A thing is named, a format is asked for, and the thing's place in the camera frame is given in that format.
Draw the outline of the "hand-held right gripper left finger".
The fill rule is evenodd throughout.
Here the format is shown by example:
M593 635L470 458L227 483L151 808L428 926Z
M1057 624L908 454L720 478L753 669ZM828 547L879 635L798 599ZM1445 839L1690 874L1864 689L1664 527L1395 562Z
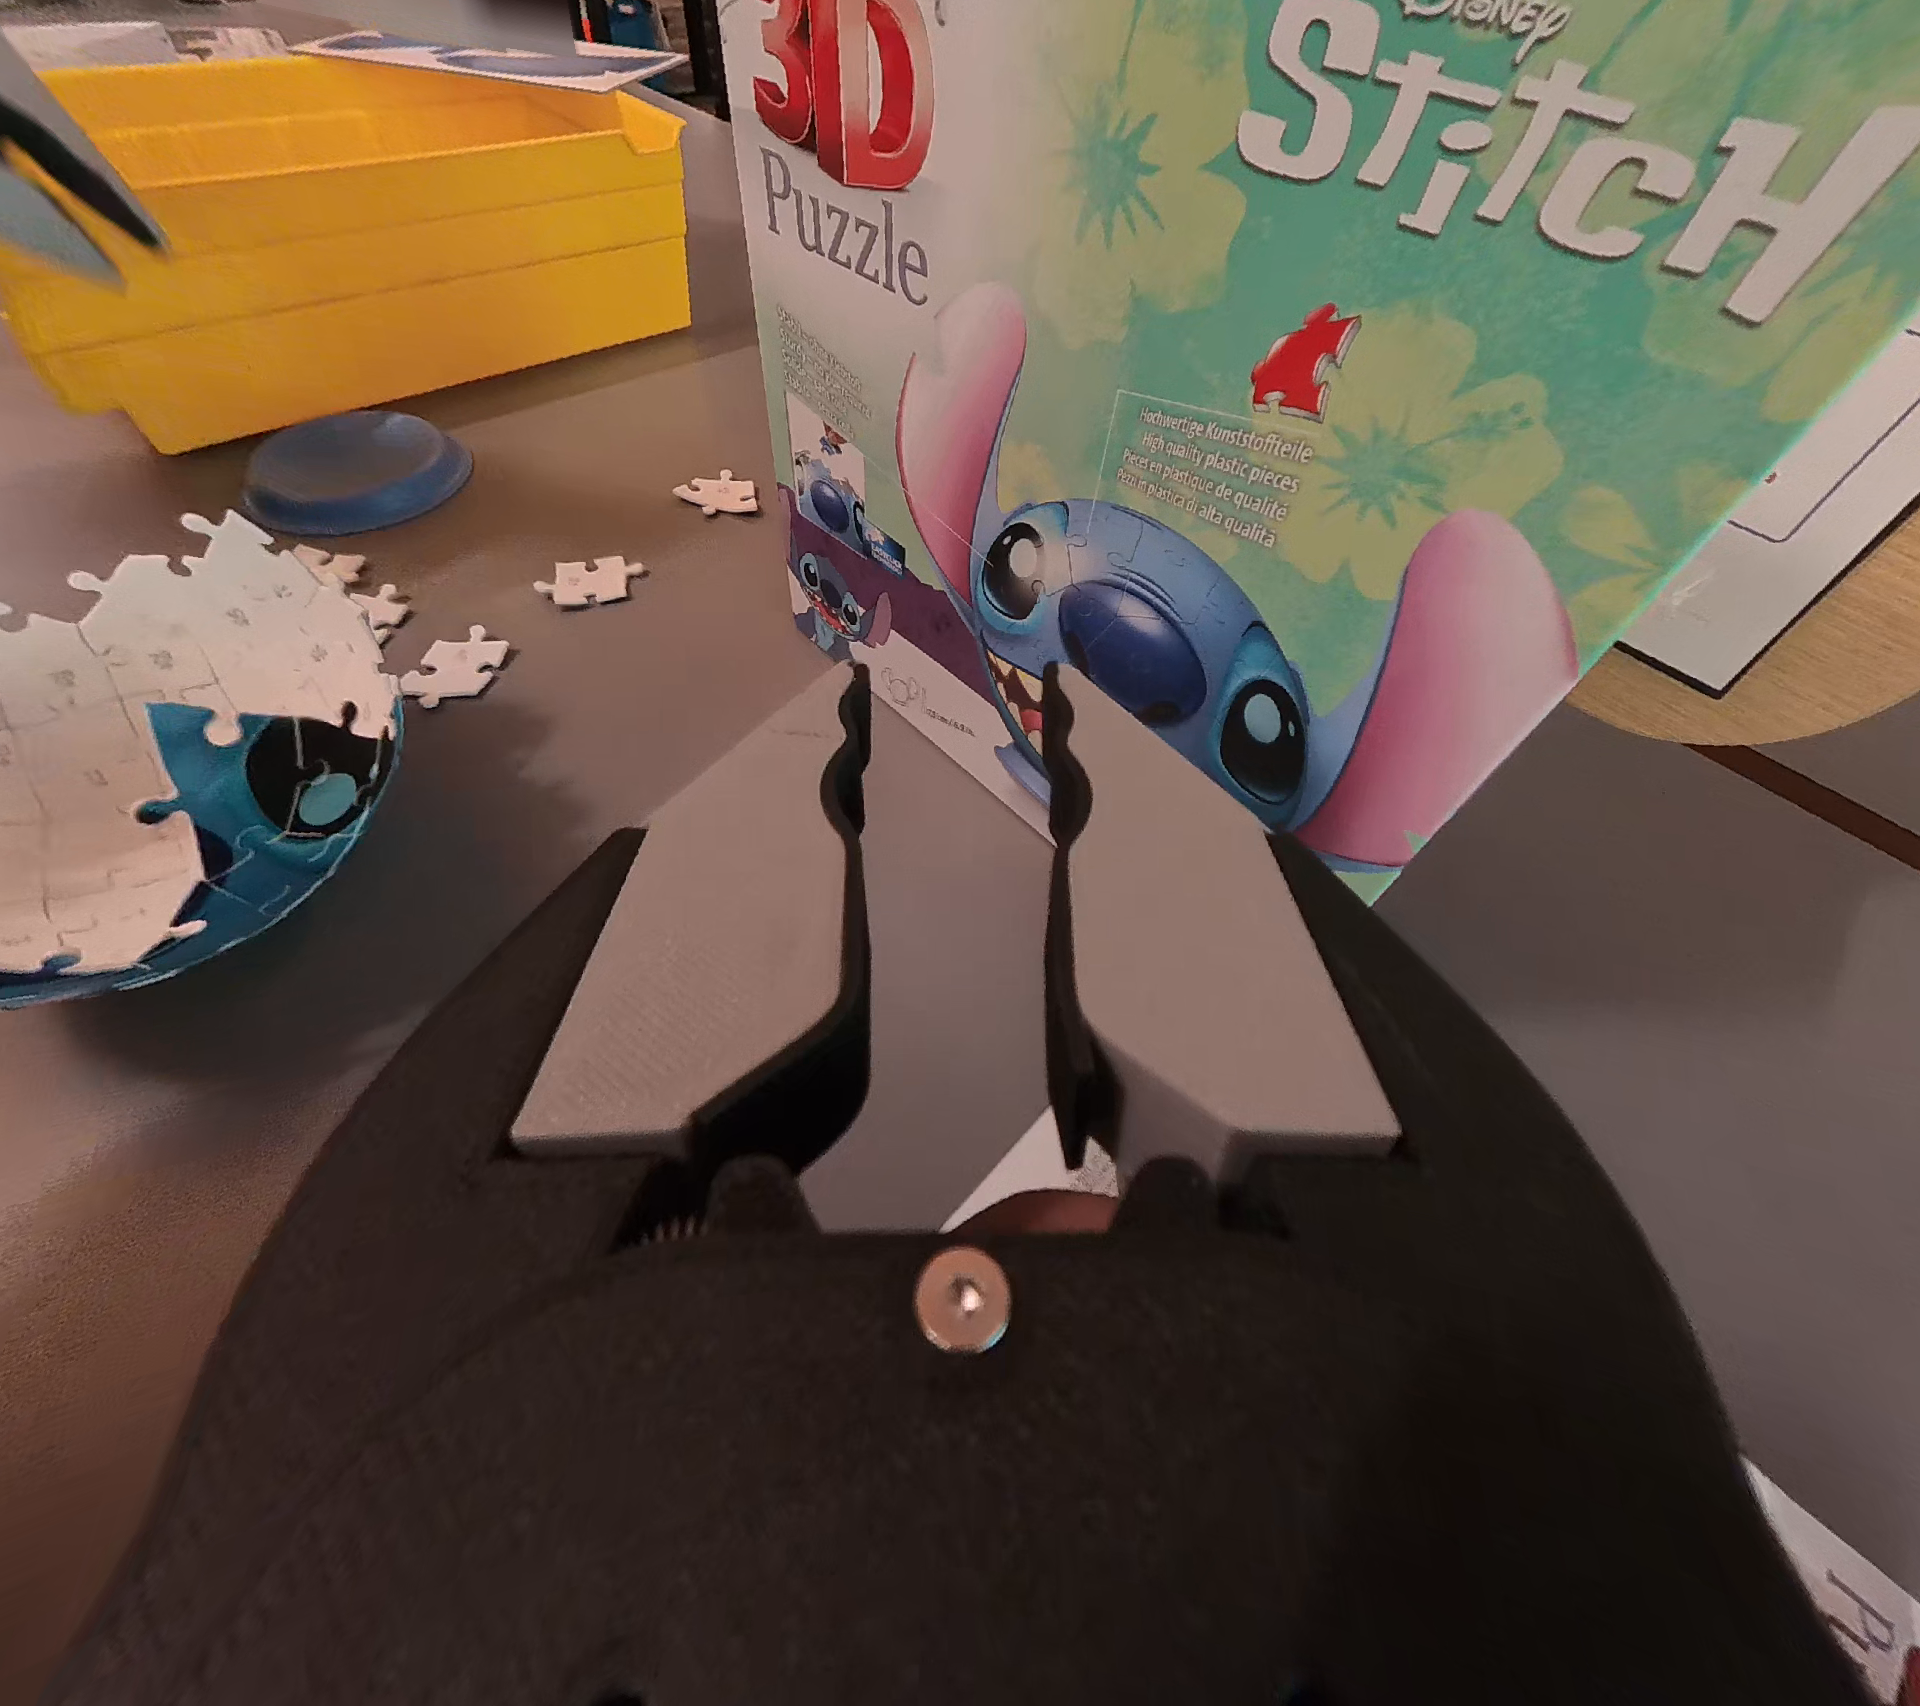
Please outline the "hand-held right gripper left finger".
M874 1068L870 748L870 678L836 663L655 814L516 1152L801 1176L849 1131Z

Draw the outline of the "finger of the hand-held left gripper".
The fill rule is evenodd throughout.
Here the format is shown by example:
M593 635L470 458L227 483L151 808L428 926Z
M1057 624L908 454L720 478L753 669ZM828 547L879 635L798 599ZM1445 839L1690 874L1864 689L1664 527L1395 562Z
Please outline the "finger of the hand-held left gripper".
M120 267L74 207L106 219L147 252L167 252L162 228L134 198L110 159L51 93L23 54L3 41L3 246L51 267L120 283Z

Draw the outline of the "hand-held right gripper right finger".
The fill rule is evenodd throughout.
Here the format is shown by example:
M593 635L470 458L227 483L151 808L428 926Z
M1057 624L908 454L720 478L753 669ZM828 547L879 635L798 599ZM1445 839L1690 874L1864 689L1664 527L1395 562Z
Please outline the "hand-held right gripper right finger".
M1400 1126L1273 836L1073 667L1044 669L1047 1102L1061 1166L1388 1154Z

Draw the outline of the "partly built blue puzzle ball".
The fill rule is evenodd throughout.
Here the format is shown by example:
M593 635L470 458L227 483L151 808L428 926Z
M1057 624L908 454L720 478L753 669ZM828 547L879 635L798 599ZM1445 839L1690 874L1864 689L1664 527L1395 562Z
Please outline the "partly built blue puzzle ball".
M3 627L3 1005L203 966L347 860L399 765L403 693L347 589L250 516L70 575Z

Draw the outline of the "blue round ball stand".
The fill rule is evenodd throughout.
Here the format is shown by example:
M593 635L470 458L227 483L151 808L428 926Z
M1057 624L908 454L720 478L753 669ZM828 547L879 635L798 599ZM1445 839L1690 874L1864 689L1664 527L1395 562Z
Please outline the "blue round ball stand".
M470 469L444 429L356 409L269 431L241 471L238 513L300 540L371 534L437 510Z

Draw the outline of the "green printed puzzle box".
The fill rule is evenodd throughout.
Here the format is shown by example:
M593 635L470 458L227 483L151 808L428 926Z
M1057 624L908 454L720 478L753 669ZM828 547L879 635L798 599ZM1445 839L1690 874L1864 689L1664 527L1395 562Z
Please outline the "green printed puzzle box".
M1915 0L714 0L786 597L1379 899L1915 312Z

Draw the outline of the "yellow plastic tray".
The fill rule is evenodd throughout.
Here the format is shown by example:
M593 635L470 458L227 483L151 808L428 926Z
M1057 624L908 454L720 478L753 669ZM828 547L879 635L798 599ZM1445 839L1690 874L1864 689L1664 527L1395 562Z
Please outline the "yellow plastic tray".
M42 77L178 255L551 207L682 171L685 124L576 93L326 56Z
M181 454L687 323L685 267L635 247L31 350L25 361L62 409L124 410L155 452Z
M196 255L127 255L120 286L67 280L3 255L3 318L25 350L99 348L232 318L265 318L362 294L444 291L505 275L519 301L583 267L580 305L644 328L687 326L685 228L640 232L614 214L635 197L583 207L583 223L516 211L413 223L383 232L310 236Z

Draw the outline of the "blue and white card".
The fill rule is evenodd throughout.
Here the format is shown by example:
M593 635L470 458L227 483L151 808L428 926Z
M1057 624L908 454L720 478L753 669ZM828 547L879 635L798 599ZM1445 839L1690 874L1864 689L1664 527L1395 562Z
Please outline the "blue and white card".
M452 79L491 79L542 89L603 97L624 85L652 83L687 67L672 51L629 47L571 47L571 51L489 51L414 41L383 28L347 28L289 47L296 56L345 58L437 74Z

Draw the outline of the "round wooden board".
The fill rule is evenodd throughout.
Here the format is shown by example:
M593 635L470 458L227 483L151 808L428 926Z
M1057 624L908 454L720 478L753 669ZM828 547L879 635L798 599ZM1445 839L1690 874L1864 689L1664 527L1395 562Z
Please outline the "round wooden board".
M1723 693L1613 648L1572 709L1667 744L1763 748L1832 734L1915 693L1915 510L1884 534Z

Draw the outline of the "white black-bordered paper sheet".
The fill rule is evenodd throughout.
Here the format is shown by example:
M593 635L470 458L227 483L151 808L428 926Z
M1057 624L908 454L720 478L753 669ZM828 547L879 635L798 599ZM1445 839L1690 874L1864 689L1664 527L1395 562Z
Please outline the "white black-bordered paper sheet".
M1894 342L1627 627L1621 650L1727 693L1915 504L1915 332Z

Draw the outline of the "white printed leaflet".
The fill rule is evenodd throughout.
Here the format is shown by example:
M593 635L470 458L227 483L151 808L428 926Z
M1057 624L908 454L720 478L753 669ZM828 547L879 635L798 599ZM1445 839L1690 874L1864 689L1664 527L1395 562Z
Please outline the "white printed leaflet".
M1059 1131L1048 1110L1009 1145L987 1178L954 1207L944 1230L973 1226L987 1207L1024 1196L1090 1191L1120 1196L1114 1157L1090 1141L1084 1166L1061 1161ZM1744 1461L1757 1502L1814 1608L1852 1661L1874 1703L1915 1703L1915 1599L1864 1553L1850 1551L1830 1525L1789 1499L1757 1464Z

